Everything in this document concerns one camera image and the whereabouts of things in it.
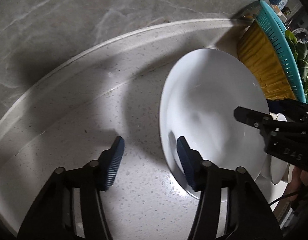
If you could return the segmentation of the person's right hand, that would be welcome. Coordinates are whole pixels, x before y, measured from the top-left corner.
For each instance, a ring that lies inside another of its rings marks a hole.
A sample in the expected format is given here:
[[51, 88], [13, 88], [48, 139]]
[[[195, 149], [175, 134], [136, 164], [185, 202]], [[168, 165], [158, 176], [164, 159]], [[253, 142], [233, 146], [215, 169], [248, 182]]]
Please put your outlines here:
[[292, 171], [292, 180], [286, 188], [286, 193], [291, 194], [299, 191], [302, 186], [308, 186], [308, 172], [295, 166]]

